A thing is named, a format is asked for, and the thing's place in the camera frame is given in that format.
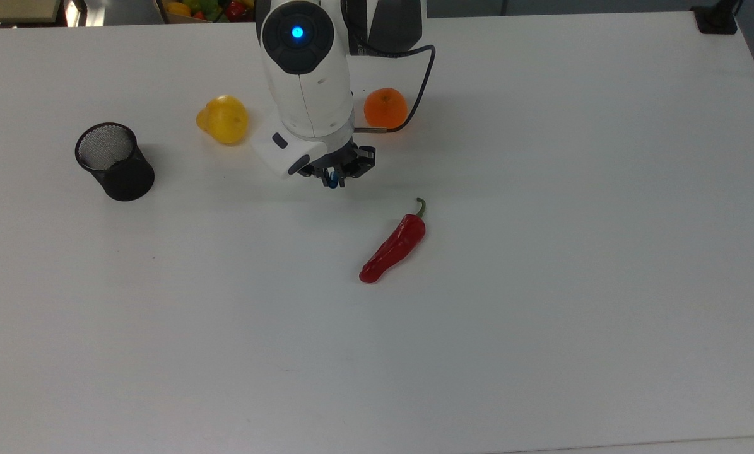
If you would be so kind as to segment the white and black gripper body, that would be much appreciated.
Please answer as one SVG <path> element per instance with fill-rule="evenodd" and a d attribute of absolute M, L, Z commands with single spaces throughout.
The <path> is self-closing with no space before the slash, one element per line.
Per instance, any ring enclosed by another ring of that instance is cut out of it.
<path fill-rule="evenodd" d="M 305 138 L 288 131 L 280 122 L 268 122 L 252 136 L 252 146 L 258 156 L 279 177 L 293 175 L 320 179 L 327 169 L 330 181 L 338 181 L 338 169 L 346 172 L 346 180 L 362 177 L 373 169 L 376 161 L 374 147 L 357 146 L 342 129 L 330 137 Z"/>

